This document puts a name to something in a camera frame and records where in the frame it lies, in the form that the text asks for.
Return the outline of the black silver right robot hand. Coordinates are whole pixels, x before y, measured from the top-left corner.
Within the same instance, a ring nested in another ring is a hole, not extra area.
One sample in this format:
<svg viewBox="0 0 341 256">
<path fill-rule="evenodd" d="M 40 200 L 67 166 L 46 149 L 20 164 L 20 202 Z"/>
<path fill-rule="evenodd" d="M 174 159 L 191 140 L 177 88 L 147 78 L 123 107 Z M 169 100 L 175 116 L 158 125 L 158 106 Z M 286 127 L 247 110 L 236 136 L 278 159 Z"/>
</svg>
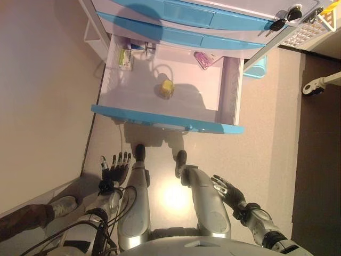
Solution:
<svg viewBox="0 0 341 256">
<path fill-rule="evenodd" d="M 246 201 L 243 193 L 224 178 L 213 175 L 210 179 L 213 182 L 214 189 L 221 196 L 222 201 L 230 208 L 236 208 L 240 203 Z"/>
</svg>

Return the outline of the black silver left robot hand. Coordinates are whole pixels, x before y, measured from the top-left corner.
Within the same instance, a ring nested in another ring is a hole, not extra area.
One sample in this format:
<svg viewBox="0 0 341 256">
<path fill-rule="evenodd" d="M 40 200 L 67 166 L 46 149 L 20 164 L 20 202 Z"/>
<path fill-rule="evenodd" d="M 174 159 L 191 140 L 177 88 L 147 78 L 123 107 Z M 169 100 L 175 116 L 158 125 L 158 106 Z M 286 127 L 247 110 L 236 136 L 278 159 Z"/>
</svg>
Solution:
<svg viewBox="0 0 341 256">
<path fill-rule="evenodd" d="M 122 185 L 126 180 L 129 165 L 131 161 L 131 153 L 120 152 L 118 155 L 112 156 L 112 163 L 109 167 L 104 156 L 100 157 L 102 169 L 102 180 L 111 180 Z"/>
</svg>

